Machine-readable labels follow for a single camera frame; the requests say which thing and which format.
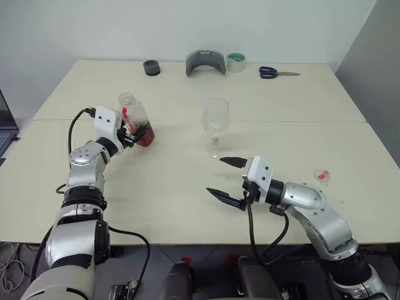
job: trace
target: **glass stem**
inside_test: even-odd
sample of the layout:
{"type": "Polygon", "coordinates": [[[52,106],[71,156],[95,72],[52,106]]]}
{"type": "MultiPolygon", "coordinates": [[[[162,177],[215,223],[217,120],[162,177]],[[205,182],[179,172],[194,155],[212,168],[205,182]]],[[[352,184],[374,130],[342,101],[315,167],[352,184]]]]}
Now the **glass stem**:
{"type": "Polygon", "coordinates": [[[218,158],[219,154],[219,137],[214,136],[211,139],[211,156],[213,158],[218,158]]]}

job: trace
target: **blue scissor handle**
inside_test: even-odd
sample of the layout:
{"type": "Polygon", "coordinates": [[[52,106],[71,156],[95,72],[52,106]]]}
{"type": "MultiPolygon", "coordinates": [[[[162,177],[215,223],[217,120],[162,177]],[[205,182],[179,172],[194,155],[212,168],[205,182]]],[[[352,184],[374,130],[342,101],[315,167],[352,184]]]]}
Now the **blue scissor handle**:
{"type": "Polygon", "coordinates": [[[278,76],[278,70],[273,67],[260,67],[259,72],[263,79],[272,79],[278,76]]]}

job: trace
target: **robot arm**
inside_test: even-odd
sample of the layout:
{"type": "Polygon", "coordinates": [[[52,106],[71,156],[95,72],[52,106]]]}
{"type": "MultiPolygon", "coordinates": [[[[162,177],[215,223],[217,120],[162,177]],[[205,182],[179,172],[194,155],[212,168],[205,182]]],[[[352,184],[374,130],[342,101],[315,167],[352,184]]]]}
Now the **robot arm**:
{"type": "Polygon", "coordinates": [[[31,282],[23,300],[93,299],[94,267],[110,254],[103,172],[113,155],[134,144],[116,111],[97,107],[95,127],[97,140],[69,155],[64,201],[46,243],[50,270],[31,282]]]}
{"type": "Polygon", "coordinates": [[[245,210],[254,201],[271,205],[272,213],[286,210],[304,228],[316,252],[326,263],[336,289],[343,296],[367,299],[380,295],[390,299],[376,270],[358,251],[358,243],[346,221],[327,203],[322,190],[310,184],[296,184],[272,178],[273,169],[261,156],[250,159],[224,157],[221,161],[243,168],[245,199],[237,200],[214,189],[209,192],[220,201],[245,210]]]}

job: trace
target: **plastic bottle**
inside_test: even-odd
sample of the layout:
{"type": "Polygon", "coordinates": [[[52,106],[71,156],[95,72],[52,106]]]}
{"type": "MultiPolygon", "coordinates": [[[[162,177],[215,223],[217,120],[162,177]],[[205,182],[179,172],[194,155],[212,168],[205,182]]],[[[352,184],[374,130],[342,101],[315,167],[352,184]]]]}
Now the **plastic bottle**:
{"type": "Polygon", "coordinates": [[[118,101],[122,109],[122,118],[129,132],[139,139],[137,143],[140,146],[147,147],[150,145],[154,139],[154,131],[143,103],[136,100],[129,92],[120,94],[118,101]]]}

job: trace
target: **scissors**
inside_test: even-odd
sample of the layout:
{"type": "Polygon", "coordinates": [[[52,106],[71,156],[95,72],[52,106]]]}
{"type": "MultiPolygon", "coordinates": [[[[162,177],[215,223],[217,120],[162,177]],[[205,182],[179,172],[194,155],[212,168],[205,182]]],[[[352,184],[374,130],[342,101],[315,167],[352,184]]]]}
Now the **scissors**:
{"type": "Polygon", "coordinates": [[[272,79],[276,78],[278,76],[297,76],[300,75],[300,73],[294,73],[294,72],[278,72],[277,69],[274,69],[273,67],[260,67],[260,77],[263,79],[272,79]]]}

